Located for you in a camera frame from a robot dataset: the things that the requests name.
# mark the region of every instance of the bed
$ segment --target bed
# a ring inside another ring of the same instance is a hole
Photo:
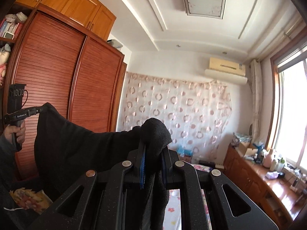
[[[209,172],[212,168],[199,165],[192,164],[192,166],[197,170],[202,170]],[[210,217],[208,212],[208,207],[205,199],[204,191],[201,190],[206,210],[206,217],[209,223],[209,230],[212,230]],[[180,208],[180,191],[179,190],[170,190],[169,191],[169,201],[165,209],[164,222],[163,222],[163,230],[181,230],[181,208]]]

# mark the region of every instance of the curtain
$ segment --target curtain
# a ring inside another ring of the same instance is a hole
[[[258,140],[260,134],[259,116],[262,107],[262,75],[260,63],[256,60],[251,62],[251,78],[252,78],[252,93],[253,93],[253,127],[252,137],[253,142]]]
[[[194,83],[127,72],[117,130],[131,130],[155,117],[171,134],[170,149],[182,146],[194,158],[214,161],[231,111],[228,88],[217,81]]]

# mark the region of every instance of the hand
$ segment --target hand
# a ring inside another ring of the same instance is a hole
[[[12,142],[12,134],[16,133],[17,136],[17,142],[19,144],[22,144],[25,141],[25,136],[26,136],[26,123],[23,120],[20,127],[13,126],[13,125],[8,125],[5,130],[4,130],[4,136],[5,138],[11,143]]]

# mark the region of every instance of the plush doll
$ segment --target plush doll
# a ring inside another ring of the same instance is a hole
[[[4,83],[4,77],[6,72],[7,72],[7,64],[5,63],[0,65],[0,85],[3,85]]]
[[[9,44],[5,44],[0,48],[0,85],[4,83],[4,77],[7,71],[7,60],[11,53],[11,47]]]

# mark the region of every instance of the ceiling light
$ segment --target ceiling light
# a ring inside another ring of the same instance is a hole
[[[184,0],[188,16],[223,19],[226,0]]]

